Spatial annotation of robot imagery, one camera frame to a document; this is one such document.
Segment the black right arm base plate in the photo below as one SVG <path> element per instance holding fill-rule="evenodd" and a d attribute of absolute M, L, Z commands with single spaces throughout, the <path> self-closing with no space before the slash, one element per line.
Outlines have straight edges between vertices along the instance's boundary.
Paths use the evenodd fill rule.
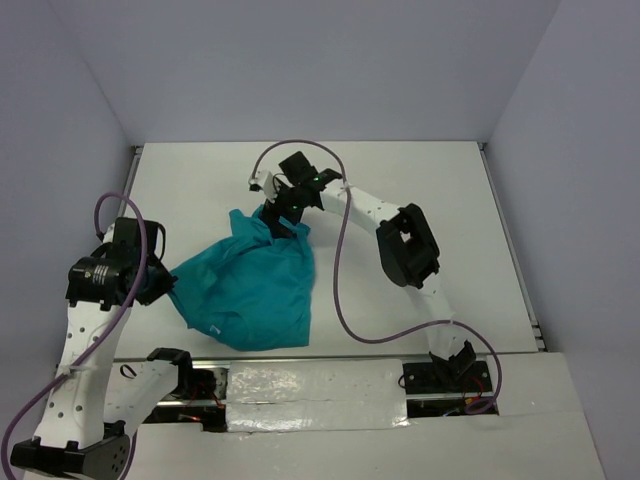
<path fill-rule="evenodd" d="M 484 394 L 493 391 L 487 362 L 475 361 L 461 376 L 446 373 L 434 362 L 402 365 L 398 384 L 408 395 Z"/>

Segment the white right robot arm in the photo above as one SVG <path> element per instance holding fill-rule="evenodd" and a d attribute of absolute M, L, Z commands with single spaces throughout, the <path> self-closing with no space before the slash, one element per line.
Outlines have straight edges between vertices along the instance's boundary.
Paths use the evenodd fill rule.
<path fill-rule="evenodd" d="M 265 196 L 259 218 L 275 238 L 294 238 L 293 227 L 307 208 L 342 218 L 334 255 L 334 295 L 346 227 L 352 223 L 374 238 L 384 274 L 404 289 L 420 313 L 440 325 L 452 322 L 453 311 L 438 277 L 440 249 L 418 205 L 387 203 L 351 186 L 341 171 L 317 170 L 302 152 L 287 157 L 279 168 L 275 174 L 256 170 L 249 180 L 249 188 Z"/>

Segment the teal t shirt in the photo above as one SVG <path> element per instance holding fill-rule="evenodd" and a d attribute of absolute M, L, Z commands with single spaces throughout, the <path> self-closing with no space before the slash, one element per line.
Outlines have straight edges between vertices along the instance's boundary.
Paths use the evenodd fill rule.
<path fill-rule="evenodd" d="M 169 298 L 189 329 L 244 352 L 310 342 L 315 261 L 304 223 L 275 238 L 259 218 L 229 212 L 231 235 L 172 270 Z"/>

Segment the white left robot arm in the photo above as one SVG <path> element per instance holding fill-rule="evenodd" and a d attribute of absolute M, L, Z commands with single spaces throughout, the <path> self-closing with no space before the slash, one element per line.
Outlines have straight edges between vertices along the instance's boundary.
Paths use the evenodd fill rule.
<path fill-rule="evenodd" d="M 163 265 L 166 230 L 156 221 L 119 217 L 101 245 L 69 270 L 67 332 L 53 385 L 32 438 L 3 445 L 3 468 L 57 479 L 123 479 L 138 428 L 165 396 L 195 388 L 189 352 L 157 347 L 114 399 L 108 386 L 133 304 L 148 306 L 177 278 Z"/>

